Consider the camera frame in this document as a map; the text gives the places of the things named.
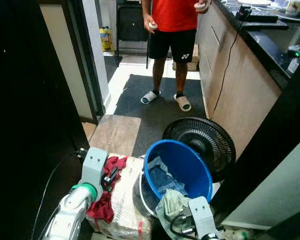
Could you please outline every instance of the white slipper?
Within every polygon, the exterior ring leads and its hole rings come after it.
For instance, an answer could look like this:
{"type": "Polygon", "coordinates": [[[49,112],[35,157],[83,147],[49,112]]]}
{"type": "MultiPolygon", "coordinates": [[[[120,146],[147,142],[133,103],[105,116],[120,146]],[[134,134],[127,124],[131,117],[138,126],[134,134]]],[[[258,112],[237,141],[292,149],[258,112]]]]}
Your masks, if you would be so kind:
{"type": "Polygon", "coordinates": [[[191,104],[188,101],[186,96],[180,96],[177,98],[177,94],[175,94],[173,96],[174,100],[176,100],[176,102],[179,105],[179,108],[184,111],[184,112],[189,112],[191,110],[191,104]]]}
{"type": "Polygon", "coordinates": [[[144,95],[140,101],[142,104],[149,104],[151,103],[154,99],[159,97],[161,95],[161,91],[159,91],[159,95],[156,95],[153,91],[149,91],[146,95],[144,95]]]}

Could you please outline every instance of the blue bucket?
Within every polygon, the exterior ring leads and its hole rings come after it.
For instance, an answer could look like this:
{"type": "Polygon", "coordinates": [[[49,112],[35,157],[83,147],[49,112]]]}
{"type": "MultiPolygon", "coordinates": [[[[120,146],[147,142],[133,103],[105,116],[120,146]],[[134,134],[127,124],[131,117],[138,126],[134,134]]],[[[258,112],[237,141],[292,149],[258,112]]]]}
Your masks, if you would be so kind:
{"type": "Polygon", "coordinates": [[[184,183],[184,188],[191,199],[204,196],[208,202],[212,197],[212,178],[208,167],[199,155],[182,142],[161,140],[154,143],[146,152],[144,159],[144,175],[154,194],[162,196],[154,186],[148,170],[148,162],[160,157],[168,167],[172,176],[184,183]]]}

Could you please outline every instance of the black shorts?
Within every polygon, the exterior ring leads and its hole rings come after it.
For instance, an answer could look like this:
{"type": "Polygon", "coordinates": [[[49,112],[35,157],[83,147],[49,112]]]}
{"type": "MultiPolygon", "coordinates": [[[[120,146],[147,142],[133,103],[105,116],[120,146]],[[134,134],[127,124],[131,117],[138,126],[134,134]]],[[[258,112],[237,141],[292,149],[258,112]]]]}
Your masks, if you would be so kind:
{"type": "Polygon", "coordinates": [[[194,52],[196,29],[176,32],[156,31],[150,36],[149,57],[160,59],[167,56],[171,47],[173,60],[190,63],[194,52]]]}

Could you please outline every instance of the black fan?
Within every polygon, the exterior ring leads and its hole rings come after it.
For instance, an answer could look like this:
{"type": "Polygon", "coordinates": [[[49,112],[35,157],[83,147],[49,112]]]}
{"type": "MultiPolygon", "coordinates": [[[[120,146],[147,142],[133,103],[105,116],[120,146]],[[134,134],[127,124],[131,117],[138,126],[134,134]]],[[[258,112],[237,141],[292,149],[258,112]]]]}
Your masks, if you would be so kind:
{"type": "Polygon", "coordinates": [[[214,183],[225,178],[236,161],[234,142],[217,123],[200,117],[184,117],[172,122],[162,139],[182,142],[204,160],[214,183]]]}

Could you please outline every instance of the person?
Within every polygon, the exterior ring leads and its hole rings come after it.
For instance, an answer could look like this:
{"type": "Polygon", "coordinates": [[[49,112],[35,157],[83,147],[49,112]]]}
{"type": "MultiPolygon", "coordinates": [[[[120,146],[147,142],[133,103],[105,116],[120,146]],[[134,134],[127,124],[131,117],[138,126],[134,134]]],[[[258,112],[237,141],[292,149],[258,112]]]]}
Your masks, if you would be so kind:
{"type": "Polygon", "coordinates": [[[154,59],[152,76],[153,90],[141,98],[141,103],[149,104],[160,96],[160,83],[164,73],[165,62],[171,47],[173,60],[176,62],[176,94],[173,96],[180,109],[191,110],[191,104],[184,96],[184,87],[188,65],[192,61],[198,25],[198,14],[205,14],[212,0],[199,0],[205,4],[202,9],[194,5],[198,0],[142,0],[144,28],[151,33],[149,57],[154,59]],[[153,30],[149,23],[157,25],[153,30]]]}

